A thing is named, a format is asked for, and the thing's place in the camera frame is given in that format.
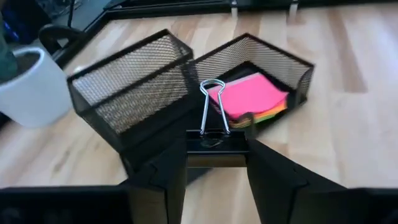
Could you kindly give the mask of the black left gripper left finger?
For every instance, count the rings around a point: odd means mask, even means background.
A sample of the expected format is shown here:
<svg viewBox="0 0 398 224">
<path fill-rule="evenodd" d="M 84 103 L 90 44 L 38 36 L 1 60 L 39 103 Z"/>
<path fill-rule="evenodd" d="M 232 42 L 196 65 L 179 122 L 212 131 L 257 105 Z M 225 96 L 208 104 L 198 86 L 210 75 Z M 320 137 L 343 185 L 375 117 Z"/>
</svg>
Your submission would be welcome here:
<svg viewBox="0 0 398 224">
<path fill-rule="evenodd" d="M 181 224 L 186 184 L 186 144 L 178 139 L 129 178 L 133 224 Z"/>
</svg>

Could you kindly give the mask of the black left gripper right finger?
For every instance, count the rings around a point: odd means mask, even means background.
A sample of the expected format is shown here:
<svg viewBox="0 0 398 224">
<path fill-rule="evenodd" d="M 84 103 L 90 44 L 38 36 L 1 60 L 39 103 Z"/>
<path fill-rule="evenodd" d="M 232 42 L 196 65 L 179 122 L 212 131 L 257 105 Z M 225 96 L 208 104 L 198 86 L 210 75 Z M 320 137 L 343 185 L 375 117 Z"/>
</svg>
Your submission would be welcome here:
<svg viewBox="0 0 398 224">
<path fill-rule="evenodd" d="M 249 140 L 247 172 L 262 224 L 351 224 L 345 188 Z"/>
</svg>

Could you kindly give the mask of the black binder clip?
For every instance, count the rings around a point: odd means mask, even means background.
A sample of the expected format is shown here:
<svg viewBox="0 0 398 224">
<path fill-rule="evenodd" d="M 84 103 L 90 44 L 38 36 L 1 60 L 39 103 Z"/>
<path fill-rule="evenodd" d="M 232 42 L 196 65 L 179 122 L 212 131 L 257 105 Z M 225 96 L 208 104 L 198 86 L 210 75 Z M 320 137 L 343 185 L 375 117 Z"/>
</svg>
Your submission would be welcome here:
<svg viewBox="0 0 398 224">
<path fill-rule="evenodd" d="M 218 105 L 223 120 L 222 129 L 206 129 L 210 94 L 207 85 L 219 85 Z M 248 142 L 243 130 L 230 130 L 224 112 L 221 94 L 226 83 L 218 79 L 207 79 L 200 83 L 205 96 L 200 129 L 186 132 L 187 166 L 189 168 L 246 167 L 249 154 Z"/>
</svg>

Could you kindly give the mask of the pink rainbow sticky note pad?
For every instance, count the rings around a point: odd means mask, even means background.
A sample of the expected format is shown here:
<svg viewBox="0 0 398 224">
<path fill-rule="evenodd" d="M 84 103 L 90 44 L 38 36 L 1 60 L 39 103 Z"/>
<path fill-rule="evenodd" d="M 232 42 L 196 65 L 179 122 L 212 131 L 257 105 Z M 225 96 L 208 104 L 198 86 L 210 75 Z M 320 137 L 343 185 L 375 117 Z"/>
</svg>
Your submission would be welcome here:
<svg viewBox="0 0 398 224">
<path fill-rule="evenodd" d="M 219 106 L 226 128 L 245 128 L 285 111 L 288 93 L 257 72 L 231 82 L 207 79 L 200 83 L 206 103 Z"/>
</svg>

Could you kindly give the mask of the black mesh desk organizer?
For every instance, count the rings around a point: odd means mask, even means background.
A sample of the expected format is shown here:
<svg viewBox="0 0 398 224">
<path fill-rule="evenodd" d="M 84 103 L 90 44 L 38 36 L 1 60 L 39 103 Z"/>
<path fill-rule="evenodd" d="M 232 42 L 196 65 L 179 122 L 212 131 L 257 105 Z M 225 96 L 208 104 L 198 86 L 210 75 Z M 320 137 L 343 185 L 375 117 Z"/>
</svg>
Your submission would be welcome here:
<svg viewBox="0 0 398 224">
<path fill-rule="evenodd" d="M 202 81 L 260 73 L 285 93 L 290 112 L 307 100 L 314 64 L 245 33 L 195 58 L 161 30 L 68 78 L 76 113 L 119 154 L 132 176 L 201 123 Z"/>
</svg>

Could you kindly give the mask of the snake plant in white pot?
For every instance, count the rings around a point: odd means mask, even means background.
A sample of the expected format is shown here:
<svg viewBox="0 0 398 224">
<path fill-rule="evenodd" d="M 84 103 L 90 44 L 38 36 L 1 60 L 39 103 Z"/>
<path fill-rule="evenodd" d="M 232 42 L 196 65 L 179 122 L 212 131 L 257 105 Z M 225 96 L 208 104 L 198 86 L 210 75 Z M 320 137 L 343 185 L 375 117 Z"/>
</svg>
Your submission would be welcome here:
<svg viewBox="0 0 398 224">
<path fill-rule="evenodd" d="M 39 46 L 12 49 L 0 13 L 0 113 L 28 128 L 54 123 L 72 107 L 64 71 Z"/>
</svg>

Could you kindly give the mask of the black aluminium table frame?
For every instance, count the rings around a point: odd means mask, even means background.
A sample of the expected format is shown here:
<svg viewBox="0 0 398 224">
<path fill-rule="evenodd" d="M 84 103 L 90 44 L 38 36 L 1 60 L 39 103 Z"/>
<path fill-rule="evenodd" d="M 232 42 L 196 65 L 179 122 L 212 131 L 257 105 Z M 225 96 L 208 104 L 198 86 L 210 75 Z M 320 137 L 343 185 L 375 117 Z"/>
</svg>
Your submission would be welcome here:
<svg viewBox="0 0 398 224">
<path fill-rule="evenodd" d="M 260 11 L 287 11 L 306 7 L 350 4 L 376 4 L 398 0 L 111 0 L 88 26 L 79 30 L 71 26 L 47 24 L 39 30 L 39 41 L 60 67 L 69 61 L 108 23 L 118 19 L 190 16 L 197 14 Z"/>
</svg>

